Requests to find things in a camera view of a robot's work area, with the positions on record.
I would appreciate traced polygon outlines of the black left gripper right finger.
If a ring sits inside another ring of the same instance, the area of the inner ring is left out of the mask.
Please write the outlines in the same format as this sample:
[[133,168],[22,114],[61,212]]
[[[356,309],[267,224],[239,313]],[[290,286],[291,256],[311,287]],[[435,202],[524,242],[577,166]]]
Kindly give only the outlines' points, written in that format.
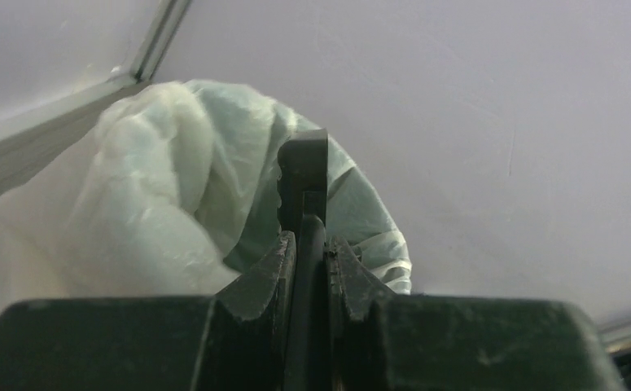
[[622,390],[590,319],[547,300],[394,293],[327,246],[336,390]]

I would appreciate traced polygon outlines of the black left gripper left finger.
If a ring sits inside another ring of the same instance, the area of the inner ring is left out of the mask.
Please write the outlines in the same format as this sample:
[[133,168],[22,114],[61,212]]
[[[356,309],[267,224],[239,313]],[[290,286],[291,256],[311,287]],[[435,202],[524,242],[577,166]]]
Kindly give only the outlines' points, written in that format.
[[278,390],[296,240],[209,296],[31,300],[0,314],[0,390]]

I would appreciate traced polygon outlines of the black litter scoop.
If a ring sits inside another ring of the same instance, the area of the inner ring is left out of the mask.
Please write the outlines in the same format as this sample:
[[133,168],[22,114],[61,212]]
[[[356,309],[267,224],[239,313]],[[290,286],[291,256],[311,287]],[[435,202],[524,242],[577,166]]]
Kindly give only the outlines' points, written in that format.
[[278,220],[296,239],[283,389],[329,390],[326,242],[328,133],[299,132],[278,151]]

